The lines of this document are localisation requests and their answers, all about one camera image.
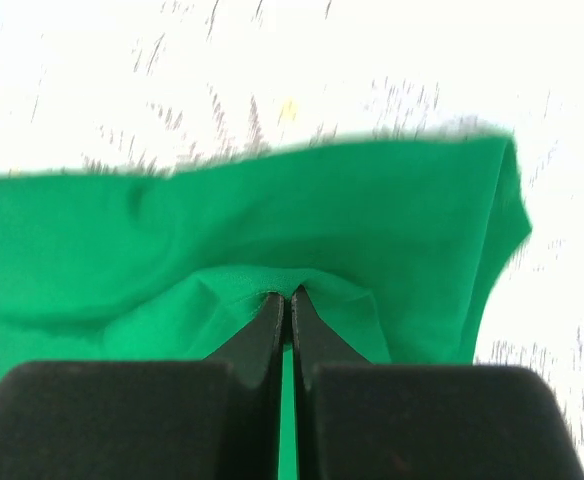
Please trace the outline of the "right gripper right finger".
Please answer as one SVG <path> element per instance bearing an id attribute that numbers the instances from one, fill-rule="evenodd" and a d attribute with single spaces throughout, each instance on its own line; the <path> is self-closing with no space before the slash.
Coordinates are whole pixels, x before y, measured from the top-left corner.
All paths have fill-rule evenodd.
<path id="1" fill-rule="evenodd" d="M 555 397 L 514 366 L 366 360 L 291 300 L 302 479 L 581 479 Z"/>

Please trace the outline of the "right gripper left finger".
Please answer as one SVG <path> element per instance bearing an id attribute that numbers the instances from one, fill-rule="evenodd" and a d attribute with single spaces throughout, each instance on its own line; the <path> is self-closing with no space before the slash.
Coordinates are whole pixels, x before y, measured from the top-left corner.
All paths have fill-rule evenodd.
<path id="1" fill-rule="evenodd" d="M 0 381 L 0 479 L 273 479 L 285 305 L 200 361 L 31 362 Z"/>

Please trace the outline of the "green t-shirt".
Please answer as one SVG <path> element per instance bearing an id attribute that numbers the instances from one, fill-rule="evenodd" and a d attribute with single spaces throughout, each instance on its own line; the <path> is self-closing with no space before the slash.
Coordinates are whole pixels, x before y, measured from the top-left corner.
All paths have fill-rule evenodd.
<path id="1" fill-rule="evenodd" d="M 530 234 L 514 140 L 372 140 L 170 176 L 0 177 L 0 381 L 31 362 L 200 361 L 284 300 L 278 469 L 298 475 L 291 300 L 366 360 L 472 362 Z"/>

